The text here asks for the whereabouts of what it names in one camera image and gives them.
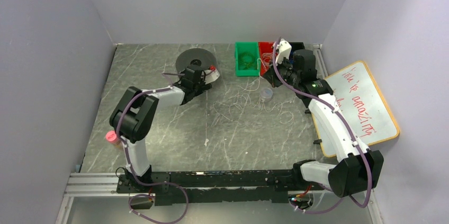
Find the black cable spool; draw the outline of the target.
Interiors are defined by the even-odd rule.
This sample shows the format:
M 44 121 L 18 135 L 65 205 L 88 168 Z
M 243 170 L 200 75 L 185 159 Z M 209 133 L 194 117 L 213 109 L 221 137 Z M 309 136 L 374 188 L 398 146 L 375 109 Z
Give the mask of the black cable spool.
M 203 70 L 207 70 L 211 66 L 217 68 L 218 62 L 212 52 L 202 48 L 192 48 L 179 54 L 175 62 L 175 68 L 178 73 L 181 73 L 189 65 L 198 65 Z

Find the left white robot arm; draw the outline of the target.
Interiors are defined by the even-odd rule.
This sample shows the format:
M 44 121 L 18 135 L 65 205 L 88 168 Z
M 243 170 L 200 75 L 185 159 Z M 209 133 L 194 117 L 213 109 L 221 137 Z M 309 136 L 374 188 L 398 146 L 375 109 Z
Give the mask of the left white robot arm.
M 208 91 L 220 77 L 215 66 L 203 69 L 188 65 L 178 74 L 176 82 L 157 89 L 127 88 L 110 116 L 110 126 L 121 142 L 126 175 L 139 185 L 153 183 L 145 137 L 151 129 L 156 112 L 168 106 L 184 105 Z

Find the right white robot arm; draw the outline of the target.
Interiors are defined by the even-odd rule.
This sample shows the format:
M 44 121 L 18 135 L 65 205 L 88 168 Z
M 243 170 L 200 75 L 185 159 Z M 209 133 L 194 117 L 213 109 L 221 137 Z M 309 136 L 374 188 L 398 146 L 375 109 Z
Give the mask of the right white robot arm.
M 305 160 L 298 163 L 304 181 L 318 183 L 332 190 L 336 196 L 370 194 L 376 187 L 384 162 L 382 154 L 372 151 L 350 127 L 344 118 L 333 89 L 324 79 L 317 77 L 316 58 L 310 50 L 297 50 L 293 63 L 290 52 L 273 49 L 272 63 L 265 76 L 273 86 L 286 86 L 302 100 L 306 109 L 324 130 L 333 146 L 336 165 Z

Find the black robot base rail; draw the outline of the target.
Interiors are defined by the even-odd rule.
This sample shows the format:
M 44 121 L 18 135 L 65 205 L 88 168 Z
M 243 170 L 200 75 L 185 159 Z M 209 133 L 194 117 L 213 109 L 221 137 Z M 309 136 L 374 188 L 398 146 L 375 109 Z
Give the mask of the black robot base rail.
M 296 195 L 322 191 L 293 169 L 252 171 L 152 172 L 139 184 L 130 172 L 119 175 L 119 194 L 150 194 L 156 206 L 181 203 L 270 201 L 287 203 Z

